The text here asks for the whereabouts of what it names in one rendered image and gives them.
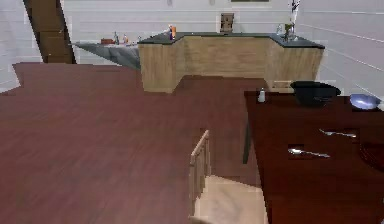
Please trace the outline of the silver spoon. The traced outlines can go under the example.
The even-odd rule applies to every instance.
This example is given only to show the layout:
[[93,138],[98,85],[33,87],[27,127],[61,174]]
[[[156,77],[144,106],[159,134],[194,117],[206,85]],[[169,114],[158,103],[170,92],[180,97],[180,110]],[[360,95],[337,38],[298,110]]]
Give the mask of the silver spoon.
[[310,151],[304,151],[296,148],[289,148],[288,152],[294,155],[300,155],[300,154],[308,154],[308,155],[313,155],[313,156],[318,156],[318,157],[323,157],[323,158],[330,158],[328,154],[322,154],[322,153],[316,153],[316,152],[310,152]]

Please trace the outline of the brown wooden door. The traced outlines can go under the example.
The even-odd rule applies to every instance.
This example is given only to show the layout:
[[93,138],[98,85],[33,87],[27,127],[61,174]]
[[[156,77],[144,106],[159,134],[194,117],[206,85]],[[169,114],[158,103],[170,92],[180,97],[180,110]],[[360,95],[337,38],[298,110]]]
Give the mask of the brown wooden door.
[[44,63],[75,64],[60,0],[23,0]]

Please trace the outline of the green house plant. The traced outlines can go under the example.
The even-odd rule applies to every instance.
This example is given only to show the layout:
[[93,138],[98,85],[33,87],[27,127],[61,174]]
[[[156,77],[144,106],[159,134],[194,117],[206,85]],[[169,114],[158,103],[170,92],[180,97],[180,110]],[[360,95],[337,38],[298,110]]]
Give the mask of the green house plant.
[[295,38],[295,23],[299,10],[301,0],[292,0],[290,3],[291,14],[289,16],[289,22],[285,24],[284,39],[291,41]]

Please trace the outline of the blue bowl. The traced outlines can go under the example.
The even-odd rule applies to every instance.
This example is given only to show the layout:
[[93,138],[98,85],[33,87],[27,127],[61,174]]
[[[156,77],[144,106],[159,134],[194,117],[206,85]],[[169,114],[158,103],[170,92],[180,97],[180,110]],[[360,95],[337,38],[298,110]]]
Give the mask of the blue bowl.
[[351,94],[350,103],[352,106],[362,110],[372,110],[378,107],[381,100],[375,96],[367,94]]

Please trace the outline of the dark red plate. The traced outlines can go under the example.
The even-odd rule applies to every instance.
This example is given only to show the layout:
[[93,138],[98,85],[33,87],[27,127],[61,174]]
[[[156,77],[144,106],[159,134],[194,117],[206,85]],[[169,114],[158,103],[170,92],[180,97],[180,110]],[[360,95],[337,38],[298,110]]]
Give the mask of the dark red plate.
[[363,143],[360,145],[359,155],[367,165],[384,172],[384,144]]

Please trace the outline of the dark red wooden table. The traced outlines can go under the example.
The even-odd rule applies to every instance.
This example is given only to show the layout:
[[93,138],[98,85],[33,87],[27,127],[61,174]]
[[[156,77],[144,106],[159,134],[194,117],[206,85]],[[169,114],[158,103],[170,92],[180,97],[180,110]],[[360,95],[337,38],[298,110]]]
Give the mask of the dark red wooden table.
[[384,224],[384,172],[359,155],[363,143],[384,144],[383,111],[357,111],[346,97],[322,108],[301,107],[291,94],[244,97],[270,224]]

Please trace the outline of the grey worktop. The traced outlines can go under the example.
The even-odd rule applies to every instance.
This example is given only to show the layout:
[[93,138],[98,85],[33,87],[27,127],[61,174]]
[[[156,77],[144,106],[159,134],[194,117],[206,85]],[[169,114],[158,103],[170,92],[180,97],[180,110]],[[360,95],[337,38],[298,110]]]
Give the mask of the grey worktop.
[[75,42],[72,46],[79,47],[92,54],[121,66],[140,70],[140,56],[137,44],[101,44],[90,42]]

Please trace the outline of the silver fork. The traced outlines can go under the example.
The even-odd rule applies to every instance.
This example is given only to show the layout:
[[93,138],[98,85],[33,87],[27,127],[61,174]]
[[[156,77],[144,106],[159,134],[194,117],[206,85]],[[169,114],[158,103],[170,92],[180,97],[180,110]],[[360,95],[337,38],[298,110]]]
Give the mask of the silver fork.
[[350,138],[356,138],[357,134],[354,133],[345,133],[345,132],[336,132],[336,131],[326,131],[323,129],[319,129],[319,131],[325,135],[332,136],[332,135],[340,135],[340,136],[346,136]]

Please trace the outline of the wooden counter with dark top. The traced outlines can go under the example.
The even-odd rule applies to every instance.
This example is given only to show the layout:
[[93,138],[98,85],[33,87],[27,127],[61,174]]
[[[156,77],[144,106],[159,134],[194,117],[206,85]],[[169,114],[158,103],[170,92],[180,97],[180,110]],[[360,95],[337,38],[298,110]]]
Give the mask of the wooden counter with dark top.
[[173,92],[187,75],[258,78],[273,92],[316,78],[325,47],[305,38],[287,41],[275,33],[179,32],[138,43],[143,88]]

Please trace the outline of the light wooden chair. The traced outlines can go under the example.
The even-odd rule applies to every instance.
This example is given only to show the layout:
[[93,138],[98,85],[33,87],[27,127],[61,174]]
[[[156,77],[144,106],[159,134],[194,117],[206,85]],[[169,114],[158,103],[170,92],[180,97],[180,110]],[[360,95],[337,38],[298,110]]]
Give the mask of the light wooden chair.
[[263,190],[211,173],[209,131],[190,155],[191,224],[269,224]]

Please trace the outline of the black bowl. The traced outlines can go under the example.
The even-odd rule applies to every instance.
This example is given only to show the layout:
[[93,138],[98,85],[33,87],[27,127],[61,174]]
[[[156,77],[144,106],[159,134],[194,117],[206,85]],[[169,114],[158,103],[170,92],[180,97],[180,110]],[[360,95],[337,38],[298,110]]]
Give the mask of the black bowl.
[[292,82],[290,87],[297,102],[305,107],[323,107],[341,94],[339,88],[317,81],[298,80]]

